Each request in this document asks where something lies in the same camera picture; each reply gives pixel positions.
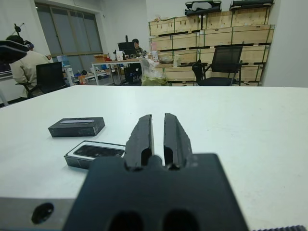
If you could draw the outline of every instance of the plastic bag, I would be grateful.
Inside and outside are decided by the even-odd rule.
[[[164,73],[156,71],[153,60],[140,59],[142,68],[142,86],[164,86],[167,84],[167,78]]]
[[[154,21],[159,22],[159,21],[165,21],[168,20],[168,17],[161,17],[159,14],[155,15]]]
[[[182,58],[179,54],[175,54],[173,58],[173,67],[178,67],[181,65]]]

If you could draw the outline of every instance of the white desk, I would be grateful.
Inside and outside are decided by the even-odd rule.
[[[307,226],[307,98],[307,88],[73,86],[13,104],[0,109],[0,197],[75,198],[87,171],[63,156],[83,140],[125,144],[146,114],[163,156],[164,114],[173,113],[194,153],[219,155],[251,230]],[[48,132],[87,116],[105,119],[94,138]]]
[[[111,70],[111,65],[118,65],[118,64],[138,64],[140,63],[139,59],[126,59],[126,60],[120,60],[120,61],[106,61],[106,62],[93,62],[92,67],[94,69],[94,77],[96,80],[96,84],[99,85],[98,76],[96,73],[95,66],[96,65],[108,65],[109,70]],[[112,78],[113,83],[115,83],[114,78],[112,76],[112,71],[110,72],[110,76]]]

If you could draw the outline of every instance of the man sitting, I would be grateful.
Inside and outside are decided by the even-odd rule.
[[[24,40],[18,35],[8,36],[6,40],[13,42],[18,42],[22,45],[25,44]],[[37,85],[37,70],[36,66],[39,64],[47,64],[48,59],[46,56],[39,54],[35,51],[28,51],[27,55],[16,61],[15,63],[10,64],[13,78],[17,83],[26,83],[29,82],[29,89],[31,90]],[[39,95],[40,90],[33,92],[33,95]],[[24,89],[24,92],[21,95],[22,98],[27,98],[27,91]]]
[[[134,45],[135,45],[135,50],[137,53],[137,56],[145,56],[147,54],[146,51],[144,51],[140,46],[139,46],[139,40],[138,39],[133,39]]]

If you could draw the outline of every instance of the person with headset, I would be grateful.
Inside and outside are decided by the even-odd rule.
[[[25,45],[23,38],[18,35],[8,36],[6,40],[10,40],[10,41]],[[45,55],[42,55],[32,50],[29,50],[27,52],[27,55],[24,58],[10,64],[12,75],[15,81],[17,83],[29,82],[31,84],[29,86],[29,89],[32,89],[37,85],[36,66],[40,64],[49,63],[49,60],[47,59]],[[34,91],[33,94],[40,95],[41,92],[40,90],[37,90],[37,91]],[[21,98],[27,98],[27,91],[25,89],[21,95]]]

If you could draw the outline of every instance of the white wall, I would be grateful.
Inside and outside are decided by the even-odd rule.
[[[82,9],[82,11],[100,11],[99,0],[36,0],[50,5],[69,6],[70,9]]]
[[[308,87],[307,0],[281,0],[263,86]]]
[[[34,0],[1,0],[0,15],[0,39],[6,39],[14,32],[14,23],[18,26],[24,23],[25,25],[21,26],[20,36],[24,40],[31,41],[37,52],[50,53]]]
[[[146,0],[102,0],[103,24],[108,52],[112,59],[118,42],[139,40],[139,45],[149,51],[149,26],[147,23]]]
[[[275,4],[271,7],[269,12],[269,24],[277,24],[280,12],[280,4],[281,0],[275,0]]]
[[[6,99],[6,101],[11,101],[18,99],[22,94],[24,87],[20,85],[15,85],[16,82],[14,79],[8,79],[0,81],[0,89]]]

